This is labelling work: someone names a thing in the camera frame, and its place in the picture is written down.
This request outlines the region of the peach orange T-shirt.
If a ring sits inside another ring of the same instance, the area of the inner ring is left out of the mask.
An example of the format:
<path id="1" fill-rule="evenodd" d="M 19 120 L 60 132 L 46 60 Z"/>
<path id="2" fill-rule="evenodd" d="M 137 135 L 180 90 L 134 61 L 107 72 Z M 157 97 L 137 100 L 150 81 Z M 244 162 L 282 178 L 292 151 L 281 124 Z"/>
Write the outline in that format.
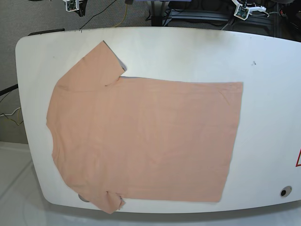
<path id="1" fill-rule="evenodd" d="M 123 73 L 101 42 L 56 83 L 47 127 L 65 184 L 107 213 L 125 199 L 219 202 L 243 84 Z"/>

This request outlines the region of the black bar table edge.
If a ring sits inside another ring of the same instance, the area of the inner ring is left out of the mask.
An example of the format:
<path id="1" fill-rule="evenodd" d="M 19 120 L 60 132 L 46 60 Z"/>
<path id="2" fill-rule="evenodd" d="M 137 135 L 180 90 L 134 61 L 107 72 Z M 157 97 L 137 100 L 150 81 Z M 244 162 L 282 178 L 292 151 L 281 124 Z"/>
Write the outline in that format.
<path id="1" fill-rule="evenodd" d="M 61 29 L 52 29 L 52 30 L 45 30 L 45 31 L 39 31 L 39 32 L 32 32 L 30 34 L 28 34 L 28 36 L 32 36 L 32 35 L 39 35 L 39 34 L 46 34 L 46 33 L 53 33 L 53 32 L 64 32 L 65 29 L 61 28 Z"/>

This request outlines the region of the black table leg left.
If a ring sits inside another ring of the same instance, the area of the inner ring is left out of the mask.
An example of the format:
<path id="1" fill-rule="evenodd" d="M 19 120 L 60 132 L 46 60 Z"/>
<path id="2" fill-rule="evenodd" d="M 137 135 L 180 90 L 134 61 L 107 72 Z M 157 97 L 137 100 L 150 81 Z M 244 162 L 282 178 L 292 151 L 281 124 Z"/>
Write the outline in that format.
<path id="1" fill-rule="evenodd" d="M 18 84 L 15 84 L 15 85 L 10 86 L 10 87 L 8 87 L 6 89 L 3 89 L 3 90 L 0 91 L 0 96 L 2 96 L 4 94 L 7 94 L 7 93 L 9 93 L 9 92 L 11 92 L 11 91 L 13 91 L 13 90 L 15 90 L 17 88 L 18 88 Z"/>

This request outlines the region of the red triangle sticker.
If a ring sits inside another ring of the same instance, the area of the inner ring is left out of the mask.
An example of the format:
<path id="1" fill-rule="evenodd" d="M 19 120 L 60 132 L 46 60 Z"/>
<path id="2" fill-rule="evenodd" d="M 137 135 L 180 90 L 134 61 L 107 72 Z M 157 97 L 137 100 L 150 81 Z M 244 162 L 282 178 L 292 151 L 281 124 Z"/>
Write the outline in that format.
<path id="1" fill-rule="evenodd" d="M 297 162 L 296 162 L 296 165 L 295 165 L 295 166 L 296 166 L 296 167 L 301 166 L 301 150 L 300 150 L 300 152 L 299 152 L 298 159 L 297 159 Z"/>

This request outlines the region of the right table grommet hole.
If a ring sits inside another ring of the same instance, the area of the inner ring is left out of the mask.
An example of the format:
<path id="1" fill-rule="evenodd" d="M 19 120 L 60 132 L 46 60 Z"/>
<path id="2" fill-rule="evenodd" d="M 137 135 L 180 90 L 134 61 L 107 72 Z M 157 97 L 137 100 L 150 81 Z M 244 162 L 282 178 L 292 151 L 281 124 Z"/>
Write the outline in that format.
<path id="1" fill-rule="evenodd" d="M 291 186 L 286 186 L 284 187 L 281 192 L 280 192 L 280 196 L 285 198 L 287 197 L 290 193 L 292 192 L 292 187 Z"/>

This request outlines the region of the black metal equipment frame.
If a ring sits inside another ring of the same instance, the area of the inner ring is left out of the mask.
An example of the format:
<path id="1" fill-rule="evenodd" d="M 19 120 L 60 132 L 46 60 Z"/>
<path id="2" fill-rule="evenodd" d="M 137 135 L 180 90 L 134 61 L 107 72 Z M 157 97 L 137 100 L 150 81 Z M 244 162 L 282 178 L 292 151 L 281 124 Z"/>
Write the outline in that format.
<path id="1" fill-rule="evenodd" d="M 147 20 L 152 26 L 187 26 L 264 34 L 299 42 L 301 2 L 299 0 L 247 0 L 266 7 L 246 20 L 234 16 L 231 0 L 150 0 Z"/>

